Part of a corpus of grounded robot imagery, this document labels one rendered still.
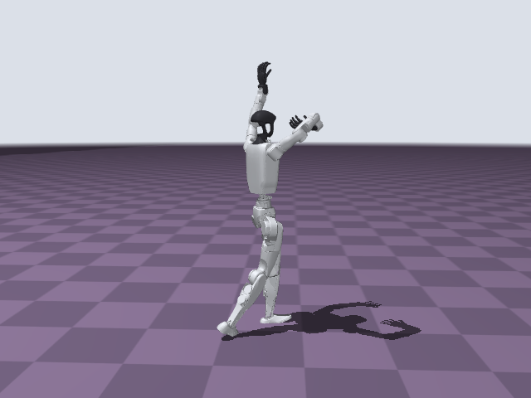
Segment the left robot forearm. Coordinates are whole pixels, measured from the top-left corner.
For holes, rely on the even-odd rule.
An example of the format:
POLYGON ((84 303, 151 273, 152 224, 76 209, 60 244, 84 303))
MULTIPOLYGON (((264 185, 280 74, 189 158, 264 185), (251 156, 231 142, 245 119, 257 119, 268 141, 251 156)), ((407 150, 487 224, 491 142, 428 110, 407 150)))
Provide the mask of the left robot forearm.
MULTIPOLYGON (((269 92, 269 90, 268 90, 269 92)), ((268 93, 267 93, 268 95, 268 93)), ((250 112, 250 117, 249 117, 249 124, 251 124, 251 116, 259 111, 259 110, 262 110, 263 109, 263 106, 264 106, 264 103, 266 101, 266 96, 267 95, 264 95, 263 94, 263 88, 262 87, 259 87, 258 88, 258 91, 257 91, 257 96, 256 96, 256 100, 255 100, 255 103, 253 105, 253 107, 251 108, 251 112, 250 112)))

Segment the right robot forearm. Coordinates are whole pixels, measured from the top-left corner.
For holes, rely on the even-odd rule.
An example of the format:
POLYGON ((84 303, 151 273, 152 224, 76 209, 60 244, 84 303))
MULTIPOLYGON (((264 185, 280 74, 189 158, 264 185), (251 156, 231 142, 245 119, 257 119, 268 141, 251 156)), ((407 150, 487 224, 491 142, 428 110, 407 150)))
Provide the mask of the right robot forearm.
POLYGON ((316 132, 320 131, 323 128, 323 123, 320 120, 319 114, 318 113, 310 113, 309 117, 307 117, 306 120, 304 120, 300 125, 298 125, 294 129, 292 134, 295 133, 301 127, 304 129, 304 131, 306 133, 308 133, 315 125, 318 128, 317 130, 315 130, 316 132))

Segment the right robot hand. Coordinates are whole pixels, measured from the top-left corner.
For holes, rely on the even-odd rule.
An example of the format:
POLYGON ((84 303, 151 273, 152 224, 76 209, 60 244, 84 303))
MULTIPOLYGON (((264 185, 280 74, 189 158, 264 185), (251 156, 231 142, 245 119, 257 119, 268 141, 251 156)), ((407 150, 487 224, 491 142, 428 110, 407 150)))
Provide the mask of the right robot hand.
MULTIPOLYGON (((293 129, 295 129, 298 125, 300 125, 300 124, 303 122, 303 120, 300 120, 300 119, 297 117, 297 115, 296 115, 295 117, 296 117, 296 119, 297 119, 299 122, 297 122, 293 117, 292 117, 292 119, 291 119, 290 122, 289 122, 289 123, 290 123, 290 126, 291 126, 293 129), (292 120, 293 120, 295 123, 294 123, 292 120)), ((304 115, 304 118, 306 119, 307 117, 304 115)), ((318 129, 318 128, 317 128, 317 126, 315 125, 311 130, 317 130, 317 129, 318 129)))

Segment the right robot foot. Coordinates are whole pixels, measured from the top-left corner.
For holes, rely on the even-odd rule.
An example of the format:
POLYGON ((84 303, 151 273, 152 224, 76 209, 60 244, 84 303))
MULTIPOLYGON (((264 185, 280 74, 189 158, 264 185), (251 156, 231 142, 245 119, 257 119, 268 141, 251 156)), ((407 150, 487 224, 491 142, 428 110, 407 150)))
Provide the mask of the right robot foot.
POLYGON ((234 328, 230 327, 231 322, 222 322, 217 326, 217 329, 223 333, 230 335, 232 337, 236 336, 239 332, 236 330, 236 326, 234 328))

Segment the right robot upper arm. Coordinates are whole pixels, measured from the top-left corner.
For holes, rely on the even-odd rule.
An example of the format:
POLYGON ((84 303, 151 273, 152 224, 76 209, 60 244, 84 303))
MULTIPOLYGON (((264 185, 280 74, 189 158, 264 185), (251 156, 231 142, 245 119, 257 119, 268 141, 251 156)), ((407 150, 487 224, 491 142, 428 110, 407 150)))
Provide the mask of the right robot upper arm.
POLYGON ((307 138, 307 133, 301 127, 295 133, 281 139, 278 143, 274 143, 268 147, 266 154, 274 161, 278 161, 283 154, 290 149, 295 143, 302 143, 307 138))

